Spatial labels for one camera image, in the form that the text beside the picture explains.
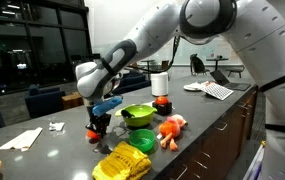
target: orange toy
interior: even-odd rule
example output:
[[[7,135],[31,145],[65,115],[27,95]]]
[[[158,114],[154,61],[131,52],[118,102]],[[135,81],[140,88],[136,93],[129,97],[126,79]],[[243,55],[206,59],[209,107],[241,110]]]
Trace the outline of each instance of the orange toy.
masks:
[[[170,141],[170,150],[177,151],[178,146],[174,138],[178,137],[181,129],[187,125],[187,121],[178,114],[168,117],[164,123],[160,124],[159,131],[164,137],[164,139],[160,141],[162,148],[166,148],[167,143]]]

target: white cylinder container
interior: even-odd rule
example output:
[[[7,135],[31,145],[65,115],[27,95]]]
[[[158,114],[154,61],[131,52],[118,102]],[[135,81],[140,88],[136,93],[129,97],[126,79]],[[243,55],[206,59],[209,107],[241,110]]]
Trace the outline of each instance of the white cylinder container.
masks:
[[[167,72],[151,74],[151,88],[153,96],[169,94],[169,75]]]

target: kitchen counter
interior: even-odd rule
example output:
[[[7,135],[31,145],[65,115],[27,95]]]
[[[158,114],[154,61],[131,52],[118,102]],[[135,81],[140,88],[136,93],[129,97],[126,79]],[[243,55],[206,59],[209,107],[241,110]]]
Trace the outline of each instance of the kitchen counter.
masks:
[[[183,89],[186,84],[196,81],[212,80],[211,76],[188,76],[169,82],[169,101],[173,104],[172,114],[182,115],[189,125],[176,140],[178,152],[162,149],[159,139],[154,148],[147,154],[152,161],[152,169],[143,179],[158,179],[163,172],[191,144],[197,143],[204,132],[221,118],[251,88],[254,81],[231,79],[232,82],[251,83],[247,91],[234,91],[224,101],[206,97],[204,92],[188,92]],[[43,131],[29,151],[0,150],[3,179],[92,179],[91,173],[97,163],[106,157],[119,142],[128,142],[128,129],[122,117],[114,113],[127,105],[150,102],[155,99],[151,95],[151,87],[124,94],[121,105],[109,111],[112,114],[107,136],[99,144],[90,144],[85,137],[85,125],[89,116],[84,106],[61,111],[48,116],[32,119],[0,129],[0,146],[15,138],[26,130],[42,127]],[[157,135],[158,125],[166,118],[155,115],[147,126]],[[50,122],[65,122],[62,132],[49,131]]]

